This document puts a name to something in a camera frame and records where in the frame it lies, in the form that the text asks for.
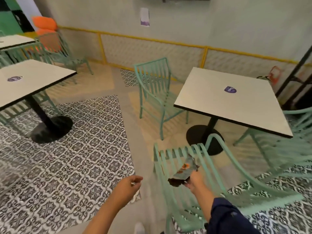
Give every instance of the paper notice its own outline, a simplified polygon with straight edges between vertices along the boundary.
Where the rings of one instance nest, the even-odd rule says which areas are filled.
[[[141,17],[141,25],[142,26],[149,26],[149,10],[148,10],[148,8],[145,8],[145,7],[141,8],[140,17]]]

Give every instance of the dark blue sleeve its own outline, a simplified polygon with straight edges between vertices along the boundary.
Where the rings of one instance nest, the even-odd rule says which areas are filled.
[[[215,198],[209,223],[205,224],[208,234],[260,234],[241,212],[225,198]]]

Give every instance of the square table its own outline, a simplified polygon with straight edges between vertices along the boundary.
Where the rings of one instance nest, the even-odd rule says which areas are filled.
[[[65,116],[49,118],[33,95],[75,74],[74,70],[36,60],[3,67],[0,69],[0,111],[26,100],[42,121],[31,132],[31,139],[37,143],[58,140],[71,130],[73,121]]]
[[[35,43],[36,41],[32,38],[28,38],[21,35],[8,35],[0,37],[0,50],[4,50],[11,47],[25,45],[28,43]]]
[[[286,138],[293,134],[267,80],[193,67],[174,106],[210,116],[209,124],[188,129],[188,143],[206,143],[218,119]],[[213,138],[209,155],[222,152]]]

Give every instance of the black table edge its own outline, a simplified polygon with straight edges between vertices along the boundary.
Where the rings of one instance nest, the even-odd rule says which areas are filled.
[[[47,88],[49,88],[49,87],[55,85],[55,84],[58,84],[58,83],[62,82],[62,81],[65,80],[65,79],[68,79],[68,78],[70,78],[70,77],[76,75],[76,74],[77,74],[77,71],[75,71],[74,73],[69,74],[68,76],[65,76],[65,77],[63,77],[63,78],[61,78],[61,79],[59,79],[59,80],[57,80],[57,81],[55,81],[55,82],[53,82],[53,83],[51,83],[51,84],[49,84],[49,85],[46,85],[46,86],[44,86],[44,87],[42,87],[42,88],[40,88],[40,89],[38,89],[38,90],[35,90],[35,91],[31,92],[30,94],[26,94],[25,96],[23,96],[23,97],[21,97],[21,98],[19,98],[19,99],[16,99],[16,100],[14,100],[14,101],[12,101],[12,102],[10,102],[10,103],[8,103],[8,104],[6,104],[6,105],[0,107],[0,111],[2,111],[2,110],[4,110],[4,109],[6,109],[6,108],[8,108],[8,107],[10,107],[10,106],[12,106],[12,105],[18,103],[18,102],[20,102],[20,101],[22,101],[22,100],[24,100],[24,99],[27,98],[28,96],[37,94],[37,93],[39,93],[39,92],[41,92],[41,91],[43,91],[43,90],[45,90],[45,89],[47,89]]]
[[[30,41],[30,42],[24,42],[24,43],[19,43],[19,44],[15,44],[15,45],[10,45],[10,46],[6,46],[6,47],[2,47],[0,48],[0,51],[1,50],[6,50],[8,48],[13,48],[13,47],[18,47],[18,46],[22,46],[22,45],[26,45],[26,44],[29,44],[29,43],[35,43],[36,41],[33,40],[33,41]]]
[[[180,108],[180,109],[183,109],[183,110],[187,110],[187,111],[190,111],[190,112],[195,112],[195,113],[198,113],[198,114],[201,114],[201,115],[205,115],[205,116],[209,116],[209,117],[216,117],[216,118],[221,119],[223,121],[231,122],[231,123],[234,123],[234,124],[237,124],[237,125],[241,125],[241,126],[246,126],[246,127],[252,128],[252,129],[260,130],[260,131],[267,132],[267,133],[274,134],[274,135],[278,135],[278,136],[281,136],[281,137],[285,137],[285,138],[289,138],[289,139],[291,139],[293,137],[293,136],[286,135],[286,134],[283,134],[283,133],[279,133],[279,132],[276,132],[276,131],[263,129],[263,128],[258,127],[258,126],[253,126],[253,125],[249,125],[249,124],[246,124],[246,123],[243,123],[243,122],[239,122],[239,121],[231,120],[231,119],[228,119],[228,118],[220,117],[220,116],[217,116],[217,115],[204,113],[204,112],[201,112],[201,111],[198,111],[198,110],[182,107],[182,106],[179,106],[179,105],[176,105],[176,104],[174,104],[174,107]]]

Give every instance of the round sticker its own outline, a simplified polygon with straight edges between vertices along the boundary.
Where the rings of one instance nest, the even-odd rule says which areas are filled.
[[[12,81],[18,81],[21,78],[23,78],[23,77],[22,76],[13,76],[13,77],[8,78],[7,80],[12,82]]]
[[[233,87],[230,87],[230,86],[227,86],[225,89],[224,89],[225,92],[227,93],[236,93],[236,89],[234,89]]]

